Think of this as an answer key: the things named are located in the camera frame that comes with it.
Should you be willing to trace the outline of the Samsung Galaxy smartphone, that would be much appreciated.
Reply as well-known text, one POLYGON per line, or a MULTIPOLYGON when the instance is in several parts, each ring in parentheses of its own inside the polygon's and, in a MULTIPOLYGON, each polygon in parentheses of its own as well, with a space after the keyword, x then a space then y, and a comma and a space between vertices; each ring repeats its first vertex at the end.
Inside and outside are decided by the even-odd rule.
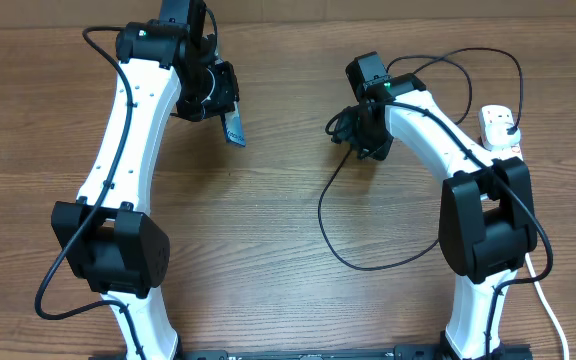
POLYGON ((234 103, 234 110, 221 115, 222 128, 227 143, 245 147, 246 140, 239 112, 238 103, 234 103))

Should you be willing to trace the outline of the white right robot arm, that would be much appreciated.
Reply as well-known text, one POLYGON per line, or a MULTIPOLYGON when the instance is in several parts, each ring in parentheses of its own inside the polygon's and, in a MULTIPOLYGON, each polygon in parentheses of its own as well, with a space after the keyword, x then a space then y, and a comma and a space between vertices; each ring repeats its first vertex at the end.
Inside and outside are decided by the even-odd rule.
POLYGON ((529 359, 527 345, 499 336, 505 290, 537 245, 531 179, 520 155, 470 139, 414 74, 391 76, 375 52, 345 69, 357 100, 326 126, 358 158, 384 160, 394 140, 441 185, 437 240, 455 273, 452 314, 436 345, 398 345, 398 359, 529 359))

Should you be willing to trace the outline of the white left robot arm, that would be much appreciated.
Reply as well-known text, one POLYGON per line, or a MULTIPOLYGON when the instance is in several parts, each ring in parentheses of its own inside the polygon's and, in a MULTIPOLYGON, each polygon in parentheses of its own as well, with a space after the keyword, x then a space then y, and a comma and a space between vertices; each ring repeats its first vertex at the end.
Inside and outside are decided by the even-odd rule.
POLYGON ((202 1, 166 1, 159 15, 116 31, 108 60, 117 74, 109 121, 94 165, 51 225, 68 264, 112 309, 129 359, 179 359, 162 284, 170 241, 151 219, 154 170, 167 121, 219 118, 225 140, 246 143, 233 66, 219 53, 215 20, 202 1))

